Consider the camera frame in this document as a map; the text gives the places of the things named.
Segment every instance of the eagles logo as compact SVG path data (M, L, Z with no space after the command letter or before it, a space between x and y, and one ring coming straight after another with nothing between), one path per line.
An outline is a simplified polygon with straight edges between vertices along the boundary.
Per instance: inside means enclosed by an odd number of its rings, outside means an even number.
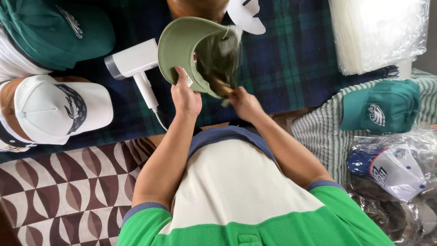
M380 126L384 126L385 125L385 116L384 113L382 112L382 110L379 108L378 105L376 104L372 104L370 105L369 108L370 111L370 119L380 125Z

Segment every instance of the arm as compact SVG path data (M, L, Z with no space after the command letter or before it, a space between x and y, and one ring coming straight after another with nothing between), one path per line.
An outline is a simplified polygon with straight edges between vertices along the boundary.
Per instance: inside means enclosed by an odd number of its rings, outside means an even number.
M145 202L157 202L170 210L185 169L202 100L198 92L193 92L187 86L187 76L182 68L177 66L176 71L179 80L176 86L171 87L176 116L161 144L138 175L132 207Z
M257 128L287 178L302 188L307 188L314 181L333 181L319 160L263 111L254 95L238 87L230 102L241 119Z

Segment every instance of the green baseball cap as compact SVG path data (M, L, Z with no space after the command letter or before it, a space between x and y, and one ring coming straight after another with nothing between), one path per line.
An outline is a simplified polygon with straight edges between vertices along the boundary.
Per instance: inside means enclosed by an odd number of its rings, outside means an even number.
M419 85L411 80L382 80L372 88L347 93L343 98L342 130L404 133L419 113Z
M164 78L176 84L175 66L181 66L193 81L193 91L221 98L209 86L209 74L236 88L235 74L240 56L240 35L231 28L198 17L172 21L158 43L158 64Z
M109 53L115 34L99 8L53 0L0 0L0 21L23 51L42 66L65 70Z

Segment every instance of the stack of plastic bags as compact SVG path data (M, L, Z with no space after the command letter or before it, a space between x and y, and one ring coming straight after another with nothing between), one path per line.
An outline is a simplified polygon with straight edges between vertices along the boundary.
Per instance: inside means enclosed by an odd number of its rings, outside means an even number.
M426 51L430 0L329 0L339 69L363 74Z

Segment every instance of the hand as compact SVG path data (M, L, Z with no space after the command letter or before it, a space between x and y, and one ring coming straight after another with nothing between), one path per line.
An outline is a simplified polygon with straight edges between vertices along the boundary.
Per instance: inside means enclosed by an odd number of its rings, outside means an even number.
M232 106L234 106L238 117L252 124L260 117L267 115L264 113L264 110L257 98L254 95L247 93L242 86L239 86L232 93L229 98L229 102L232 104Z
M176 66L175 69L179 78L176 85L171 86L171 97L176 107L176 114L192 116L196 119L202 109L200 93L188 87L187 75L180 66Z

